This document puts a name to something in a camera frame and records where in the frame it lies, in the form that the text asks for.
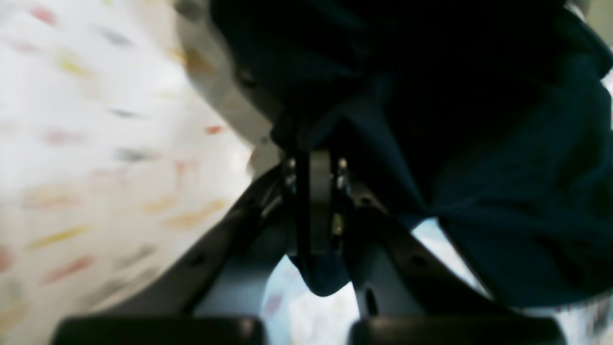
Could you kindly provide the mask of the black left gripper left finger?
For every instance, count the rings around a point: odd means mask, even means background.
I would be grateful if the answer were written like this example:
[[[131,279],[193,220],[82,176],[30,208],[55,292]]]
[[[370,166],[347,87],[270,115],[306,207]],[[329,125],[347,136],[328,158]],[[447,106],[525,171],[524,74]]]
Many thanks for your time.
[[[319,293],[331,259],[331,155],[289,151],[175,264],[127,301],[61,323],[54,345],[263,345],[269,277],[294,257]]]

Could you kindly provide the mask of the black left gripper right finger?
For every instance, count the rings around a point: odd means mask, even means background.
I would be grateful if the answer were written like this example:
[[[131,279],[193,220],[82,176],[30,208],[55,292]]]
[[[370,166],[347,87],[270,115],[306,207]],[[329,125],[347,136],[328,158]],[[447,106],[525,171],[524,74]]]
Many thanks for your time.
[[[354,286],[359,319],[349,345],[564,345],[552,318],[487,299],[447,268],[350,173],[335,167],[347,210],[333,216],[335,249]]]

